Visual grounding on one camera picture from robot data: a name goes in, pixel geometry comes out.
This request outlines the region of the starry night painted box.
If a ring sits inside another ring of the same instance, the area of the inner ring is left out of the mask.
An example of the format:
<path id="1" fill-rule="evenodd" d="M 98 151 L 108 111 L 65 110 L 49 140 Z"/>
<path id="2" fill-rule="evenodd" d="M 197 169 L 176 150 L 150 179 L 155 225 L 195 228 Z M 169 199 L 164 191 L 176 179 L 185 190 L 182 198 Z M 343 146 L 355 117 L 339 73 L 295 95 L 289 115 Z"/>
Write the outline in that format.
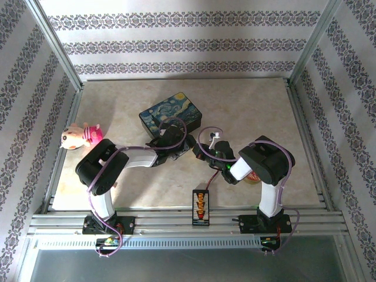
<path id="1" fill-rule="evenodd" d="M 141 123 L 151 138 L 159 136 L 161 122 L 170 117 L 184 121 L 188 133 L 198 129 L 202 123 L 201 111 L 183 92 L 179 92 L 139 113 Z"/>

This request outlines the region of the black power board yellow connectors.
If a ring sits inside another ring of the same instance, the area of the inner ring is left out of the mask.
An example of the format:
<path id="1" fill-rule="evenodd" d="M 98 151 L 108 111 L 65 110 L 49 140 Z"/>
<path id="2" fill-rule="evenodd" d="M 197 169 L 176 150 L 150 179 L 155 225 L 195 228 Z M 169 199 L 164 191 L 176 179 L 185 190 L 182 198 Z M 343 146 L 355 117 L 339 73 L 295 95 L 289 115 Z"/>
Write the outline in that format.
<path id="1" fill-rule="evenodd" d="M 210 200 L 206 184 L 200 183 L 192 190 L 192 225 L 210 226 Z"/>

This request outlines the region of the small right connector board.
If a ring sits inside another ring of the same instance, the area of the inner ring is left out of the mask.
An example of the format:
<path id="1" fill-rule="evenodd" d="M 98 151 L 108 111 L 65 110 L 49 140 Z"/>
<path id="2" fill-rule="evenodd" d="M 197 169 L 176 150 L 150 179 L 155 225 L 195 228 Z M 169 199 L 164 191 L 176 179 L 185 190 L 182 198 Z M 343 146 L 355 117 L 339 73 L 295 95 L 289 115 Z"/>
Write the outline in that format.
<path id="1" fill-rule="evenodd" d="M 281 246 L 281 240 L 279 237 L 260 237 L 263 250 L 276 251 Z"/>

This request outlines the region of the small connector board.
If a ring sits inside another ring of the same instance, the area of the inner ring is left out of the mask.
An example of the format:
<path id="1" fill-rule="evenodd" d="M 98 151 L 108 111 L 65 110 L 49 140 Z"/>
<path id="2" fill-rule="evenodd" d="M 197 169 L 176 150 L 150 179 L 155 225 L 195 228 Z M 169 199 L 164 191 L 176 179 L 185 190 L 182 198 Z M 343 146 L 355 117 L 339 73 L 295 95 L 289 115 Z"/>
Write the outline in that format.
<path id="1" fill-rule="evenodd" d="M 263 250 L 276 251 L 281 246 L 281 240 L 279 237 L 260 237 Z"/>
<path id="2" fill-rule="evenodd" d="M 115 237 L 108 237 L 96 240 L 96 247 L 117 247 L 119 239 Z"/>

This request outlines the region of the pink cream hamster plush toy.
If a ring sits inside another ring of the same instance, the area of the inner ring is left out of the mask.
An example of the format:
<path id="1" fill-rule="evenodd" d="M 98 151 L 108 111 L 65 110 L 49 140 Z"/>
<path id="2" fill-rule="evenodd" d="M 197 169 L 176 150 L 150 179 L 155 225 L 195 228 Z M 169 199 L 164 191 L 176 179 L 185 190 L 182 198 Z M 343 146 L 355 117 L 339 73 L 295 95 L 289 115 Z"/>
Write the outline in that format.
<path id="1" fill-rule="evenodd" d="M 83 127 L 76 123 L 64 128 L 61 134 L 60 148 L 76 150 L 80 147 L 94 147 L 103 140 L 104 134 L 100 124 L 89 126 L 84 122 Z"/>

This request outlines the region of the grey metal panel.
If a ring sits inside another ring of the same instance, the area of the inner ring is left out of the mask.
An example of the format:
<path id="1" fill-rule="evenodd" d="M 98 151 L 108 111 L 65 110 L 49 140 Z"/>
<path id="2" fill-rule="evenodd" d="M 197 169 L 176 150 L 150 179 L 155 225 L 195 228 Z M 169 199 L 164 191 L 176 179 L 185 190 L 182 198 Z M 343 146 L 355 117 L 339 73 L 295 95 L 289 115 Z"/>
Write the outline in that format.
<path id="1" fill-rule="evenodd" d="M 246 249 L 42 250 L 30 282 L 345 282 L 336 258 L 285 251 L 264 256 Z"/>

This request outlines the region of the small left connector board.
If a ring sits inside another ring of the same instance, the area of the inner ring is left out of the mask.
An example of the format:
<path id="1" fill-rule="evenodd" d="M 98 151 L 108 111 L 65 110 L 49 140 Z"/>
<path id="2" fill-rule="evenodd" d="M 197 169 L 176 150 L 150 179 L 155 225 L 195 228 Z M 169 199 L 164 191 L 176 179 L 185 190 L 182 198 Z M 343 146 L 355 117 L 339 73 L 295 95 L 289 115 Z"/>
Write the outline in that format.
<path id="1" fill-rule="evenodd" d="M 117 247 L 119 239 L 115 237 L 108 237 L 96 240 L 96 247 Z"/>

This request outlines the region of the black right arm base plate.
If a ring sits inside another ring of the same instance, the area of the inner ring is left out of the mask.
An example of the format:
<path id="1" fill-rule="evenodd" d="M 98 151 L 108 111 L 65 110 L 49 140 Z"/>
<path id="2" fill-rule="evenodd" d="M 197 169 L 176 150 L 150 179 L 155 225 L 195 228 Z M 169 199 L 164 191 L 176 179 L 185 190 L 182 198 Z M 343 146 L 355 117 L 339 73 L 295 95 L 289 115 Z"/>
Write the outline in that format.
<path id="1" fill-rule="evenodd" d="M 283 234 L 287 234 L 292 231 L 289 215 L 284 214 L 277 219 L 270 219 L 261 215 L 239 216 L 239 228 L 241 234 L 277 233 L 278 227 Z"/>

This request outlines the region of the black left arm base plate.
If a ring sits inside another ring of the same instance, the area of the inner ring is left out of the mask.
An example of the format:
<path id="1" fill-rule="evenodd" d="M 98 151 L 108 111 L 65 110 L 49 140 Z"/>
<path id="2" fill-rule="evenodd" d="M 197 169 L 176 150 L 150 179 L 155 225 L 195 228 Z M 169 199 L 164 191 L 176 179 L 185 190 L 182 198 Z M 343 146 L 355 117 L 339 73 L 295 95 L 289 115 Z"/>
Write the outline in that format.
<path id="1" fill-rule="evenodd" d="M 114 215 L 106 223 L 117 229 L 121 234 L 132 235 L 135 229 L 135 217 Z M 82 227 L 83 234 L 116 234 L 115 231 L 101 223 L 94 215 L 85 217 Z"/>

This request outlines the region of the aluminium frame post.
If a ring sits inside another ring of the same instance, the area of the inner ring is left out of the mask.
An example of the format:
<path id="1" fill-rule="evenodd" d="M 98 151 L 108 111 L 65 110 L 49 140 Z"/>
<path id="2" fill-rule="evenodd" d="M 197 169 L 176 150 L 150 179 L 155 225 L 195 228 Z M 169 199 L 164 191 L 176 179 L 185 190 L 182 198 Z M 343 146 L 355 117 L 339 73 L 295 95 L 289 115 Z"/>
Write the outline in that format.
<path id="1" fill-rule="evenodd" d="M 343 0 L 328 0 L 323 12 L 321 13 L 318 22 L 313 29 L 312 34 L 310 35 L 303 51 L 296 62 L 296 65 L 288 79 L 288 85 L 293 86 L 296 84 L 301 73 L 304 70 L 307 62 L 311 58 L 311 54 L 314 52 L 316 46 L 318 45 L 321 37 L 323 36 L 325 30 L 327 29 L 331 19 L 334 17 L 338 7 Z"/>
<path id="2" fill-rule="evenodd" d="M 48 41 L 51 50 L 55 53 L 56 57 L 59 60 L 59 63 L 62 65 L 63 70 L 67 74 L 69 80 L 72 82 L 76 90 L 81 90 L 83 88 L 83 83 L 77 74 L 77 71 L 74 68 L 73 63 L 69 59 L 68 54 L 66 53 L 63 44 L 58 38 L 50 20 L 42 8 L 42 5 L 38 0 L 24 0 L 31 14 L 36 20 L 36 23 L 40 26 L 43 34 L 45 35 L 46 40 Z"/>

